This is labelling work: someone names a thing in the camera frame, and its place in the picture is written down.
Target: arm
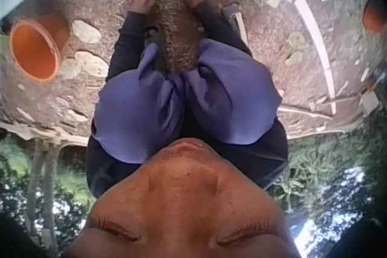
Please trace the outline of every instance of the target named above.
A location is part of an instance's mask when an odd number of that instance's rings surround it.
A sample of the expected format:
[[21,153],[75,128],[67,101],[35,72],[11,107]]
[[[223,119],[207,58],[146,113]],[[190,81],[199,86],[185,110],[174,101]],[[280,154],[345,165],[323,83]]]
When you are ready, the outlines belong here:
[[202,23],[210,39],[230,45],[250,56],[252,55],[247,45],[238,33],[234,31],[229,22],[222,16],[215,14],[208,3],[205,1],[199,3],[195,6],[193,12]]
[[114,45],[106,82],[125,71],[137,69],[144,50],[143,30],[147,18],[147,15],[141,13],[128,12],[119,30],[120,37]]

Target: tree trunk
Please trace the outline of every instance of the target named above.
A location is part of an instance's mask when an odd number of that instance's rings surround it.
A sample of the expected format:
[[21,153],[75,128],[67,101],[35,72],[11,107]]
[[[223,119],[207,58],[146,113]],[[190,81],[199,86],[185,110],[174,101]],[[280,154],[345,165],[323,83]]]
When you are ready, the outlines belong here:
[[55,236],[55,221],[53,213],[54,188],[56,179],[56,167],[60,150],[63,144],[51,144],[45,159],[45,171],[43,179],[44,204],[43,218],[44,229],[50,231],[50,245],[48,245],[49,255],[52,258],[58,257],[58,246]]
[[41,140],[40,138],[37,138],[35,139],[35,151],[34,151],[34,157],[31,163],[30,180],[28,182],[28,189],[27,189],[26,214],[29,220],[27,221],[29,222],[29,225],[27,225],[27,228],[30,230],[30,234],[32,236],[36,234],[36,229],[35,229],[36,191],[39,185],[39,180],[41,178],[44,159],[45,157],[44,157],[43,140]]

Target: dirt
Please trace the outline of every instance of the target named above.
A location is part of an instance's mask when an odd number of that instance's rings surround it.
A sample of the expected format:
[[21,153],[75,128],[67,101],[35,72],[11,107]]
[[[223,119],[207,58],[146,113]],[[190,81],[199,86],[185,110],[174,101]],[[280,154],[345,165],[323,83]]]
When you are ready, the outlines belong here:
[[[128,0],[27,0],[12,14],[17,19],[36,19],[44,10],[55,8],[67,18],[69,24],[81,19],[96,27],[102,34],[97,44],[84,44],[71,36],[63,57],[74,57],[77,50],[90,51],[109,63],[118,29],[122,25],[116,15],[125,14]],[[283,104],[308,109],[310,99],[317,100],[328,95],[327,83],[316,47],[302,22],[294,4],[282,0],[278,8],[268,5],[258,7],[253,0],[209,0],[216,12],[233,2],[242,6],[250,49],[254,58],[265,64],[273,75],[279,90],[284,91]],[[367,66],[375,68],[385,62],[385,39],[365,31],[362,13],[367,0],[307,0],[317,20],[328,55],[331,60],[336,92],[348,81],[340,96],[358,94],[363,83],[360,78]],[[200,23],[182,0],[157,0],[152,17],[163,26],[166,36],[168,65],[171,71],[187,71],[197,64],[197,44],[204,38],[199,31]],[[292,66],[285,61],[297,50],[287,39],[290,33],[299,31],[306,40],[301,52],[303,60]],[[44,127],[59,126],[67,132],[89,135],[89,126],[98,101],[98,91],[104,79],[93,77],[84,70],[71,80],[56,77],[49,83],[35,83],[23,76],[12,64],[2,66],[2,107],[11,121],[28,123],[17,111],[17,107],[31,115],[37,124]],[[53,106],[56,97],[69,103],[69,109],[87,116],[84,123],[68,123]],[[317,105],[317,110],[331,114],[331,107]],[[316,132],[326,126],[327,130],[338,130],[362,117],[359,101],[353,100],[337,105],[337,114],[331,121],[296,113],[280,112],[289,137]]]

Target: eyelid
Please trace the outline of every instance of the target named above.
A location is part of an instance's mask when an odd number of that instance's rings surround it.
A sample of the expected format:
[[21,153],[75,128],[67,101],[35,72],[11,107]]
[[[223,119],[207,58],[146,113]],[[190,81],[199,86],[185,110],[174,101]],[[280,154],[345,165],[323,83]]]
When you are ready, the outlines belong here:
[[133,232],[130,232],[122,226],[105,218],[89,217],[85,228],[96,228],[112,236],[124,236],[125,239],[130,240],[131,242],[135,242],[141,239],[141,235],[136,235]]
[[221,239],[217,239],[216,243],[221,247],[227,247],[263,234],[281,237],[277,226],[273,225],[271,220],[266,220],[240,227],[236,231],[233,231],[231,234],[228,234]]

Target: tree bark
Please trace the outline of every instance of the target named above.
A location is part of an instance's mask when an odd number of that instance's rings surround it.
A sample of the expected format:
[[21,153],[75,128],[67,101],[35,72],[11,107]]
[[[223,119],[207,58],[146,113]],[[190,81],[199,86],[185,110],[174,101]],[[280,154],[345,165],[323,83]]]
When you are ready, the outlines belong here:
[[52,258],[58,257],[58,246],[55,236],[55,220],[53,213],[54,188],[57,170],[57,161],[63,144],[51,144],[45,159],[45,171],[43,179],[43,227],[50,231],[51,245],[48,246],[49,255]]
[[28,182],[27,188],[27,208],[26,214],[29,219],[29,229],[31,229],[30,234],[34,236],[36,234],[35,229],[35,209],[36,209],[36,191],[39,185],[39,180],[42,174],[42,166],[44,162],[44,147],[43,140],[40,138],[35,139],[35,150],[34,157],[31,163],[30,170],[30,180]]

